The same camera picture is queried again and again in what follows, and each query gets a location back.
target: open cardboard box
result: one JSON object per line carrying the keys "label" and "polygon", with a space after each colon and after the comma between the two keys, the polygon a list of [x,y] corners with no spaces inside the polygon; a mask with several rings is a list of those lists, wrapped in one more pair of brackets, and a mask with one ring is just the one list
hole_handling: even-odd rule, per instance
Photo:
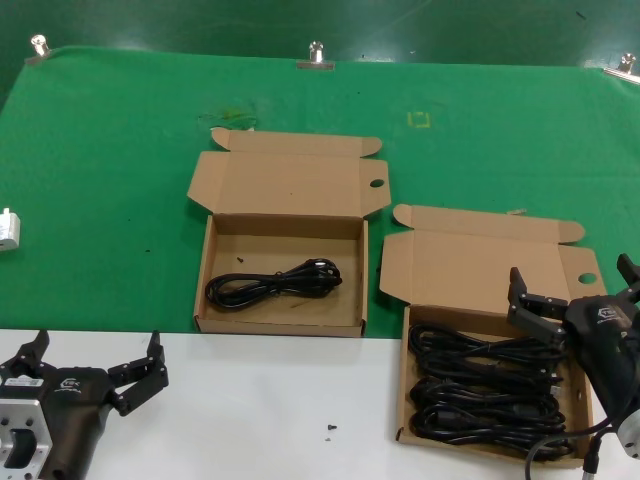
{"label": "open cardboard box", "polygon": [[[377,138],[214,128],[228,152],[203,152],[188,196],[211,212],[194,317],[203,332],[359,337],[367,321],[368,223],[388,205]],[[274,274],[328,258],[343,282],[322,299],[280,295],[221,311],[205,287],[225,273]]]}
{"label": "open cardboard box", "polygon": [[[409,328],[431,322],[485,340],[525,336],[506,320],[514,266],[531,293],[566,300],[605,294],[593,251],[563,245],[580,240],[584,229],[575,222],[409,205],[398,205],[393,213],[399,223],[413,228],[385,238],[380,279],[382,291],[409,303],[402,334],[397,440],[523,461],[499,446],[452,446],[413,434],[409,420],[415,408],[409,392],[421,375],[408,349]],[[582,283],[584,274],[595,275],[595,281]],[[567,430],[592,426],[585,373],[570,358],[558,375],[564,377],[558,401]],[[587,448],[588,439],[582,439],[573,456],[545,465],[579,467]]]}

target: power cord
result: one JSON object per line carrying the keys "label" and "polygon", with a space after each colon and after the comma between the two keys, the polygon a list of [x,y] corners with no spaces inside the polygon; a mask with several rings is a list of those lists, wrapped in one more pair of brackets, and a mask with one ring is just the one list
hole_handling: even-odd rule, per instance
{"label": "power cord", "polygon": [[[410,392],[410,426],[419,437],[451,445],[492,444],[523,456],[541,439],[564,432],[551,394],[564,352],[533,338],[487,342],[435,324],[409,331],[409,348],[426,375]],[[479,363],[478,360],[492,364]],[[568,440],[546,444],[536,460],[573,452]]]}
{"label": "power cord", "polygon": [[[244,284],[232,288],[228,285],[232,282]],[[220,275],[207,284],[205,293],[213,305],[225,310],[237,310],[283,292],[307,298],[326,297],[341,283],[340,270],[336,264],[326,258],[316,258],[307,260],[287,272],[276,272],[274,275]]]}
{"label": "power cord", "polygon": [[512,394],[549,393],[563,380],[554,370],[566,358],[531,337],[487,342],[430,323],[411,327],[409,349],[427,376]]}

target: white object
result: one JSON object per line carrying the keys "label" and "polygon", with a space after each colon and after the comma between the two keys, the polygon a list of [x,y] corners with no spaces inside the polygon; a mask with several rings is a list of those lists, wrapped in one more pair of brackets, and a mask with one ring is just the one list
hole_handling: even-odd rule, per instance
{"label": "white object", "polygon": [[[35,334],[3,330],[0,363]],[[150,338],[50,335],[44,361],[56,367],[119,365],[143,357]],[[169,386],[127,417],[111,412],[87,480],[524,478],[522,465],[395,441],[398,340],[181,334],[160,340]],[[328,431],[329,424],[338,428]],[[637,479],[639,472],[640,462],[615,435],[605,436],[598,478]],[[533,472],[534,480],[581,475]]]}
{"label": "white object", "polygon": [[0,252],[13,250],[20,245],[20,219],[5,208],[0,214]]}

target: binder clip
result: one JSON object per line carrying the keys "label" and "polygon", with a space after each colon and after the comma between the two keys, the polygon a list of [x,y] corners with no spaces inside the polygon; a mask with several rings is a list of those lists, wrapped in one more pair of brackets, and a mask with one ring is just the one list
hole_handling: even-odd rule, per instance
{"label": "binder clip", "polygon": [[631,75],[631,69],[633,68],[633,62],[635,61],[635,55],[632,53],[625,53],[620,59],[620,65],[618,65],[618,68],[605,68],[604,73],[613,77],[621,78],[627,82],[640,85],[640,77]]}
{"label": "binder clip", "polygon": [[37,34],[31,37],[31,45],[36,52],[36,56],[25,60],[28,65],[36,65],[51,55],[52,50],[47,45],[47,39],[44,35]]}
{"label": "binder clip", "polygon": [[336,64],[324,59],[324,45],[321,42],[311,42],[309,45],[309,60],[298,60],[298,68],[307,70],[334,70]]}

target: green cloth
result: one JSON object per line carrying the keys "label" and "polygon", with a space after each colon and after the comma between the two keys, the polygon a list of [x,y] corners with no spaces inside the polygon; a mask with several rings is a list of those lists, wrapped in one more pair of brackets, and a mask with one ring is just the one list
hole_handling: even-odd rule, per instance
{"label": "green cloth", "polygon": [[[186,192],[210,127],[239,119],[381,138],[394,203],[576,220],[612,291],[618,253],[640,262],[640,88],[600,70],[65,48],[0,115],[0,208],[22,220],[0,326],[194,331],[207,212]],[[370,229],[367,335],[398,337],[402,304],[378,291],[391,208]]]}

